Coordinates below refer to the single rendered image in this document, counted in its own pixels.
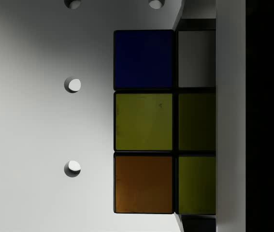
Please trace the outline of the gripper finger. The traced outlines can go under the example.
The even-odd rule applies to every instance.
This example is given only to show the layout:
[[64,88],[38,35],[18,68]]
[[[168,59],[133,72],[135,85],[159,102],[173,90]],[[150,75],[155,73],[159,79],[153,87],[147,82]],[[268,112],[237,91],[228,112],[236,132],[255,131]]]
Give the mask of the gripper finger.
[[180,232],[216,232],[215,215],[174,213]]
[[181,0],[174,30],[216,29],[216,0]]

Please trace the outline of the puzzle cube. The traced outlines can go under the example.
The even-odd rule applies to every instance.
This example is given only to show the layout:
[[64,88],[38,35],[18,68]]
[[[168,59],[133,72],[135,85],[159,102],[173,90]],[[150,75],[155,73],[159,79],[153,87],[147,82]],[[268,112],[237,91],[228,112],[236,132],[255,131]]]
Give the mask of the puzzle cube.
[[216,32],[114,32],[114,212],[216,213]]

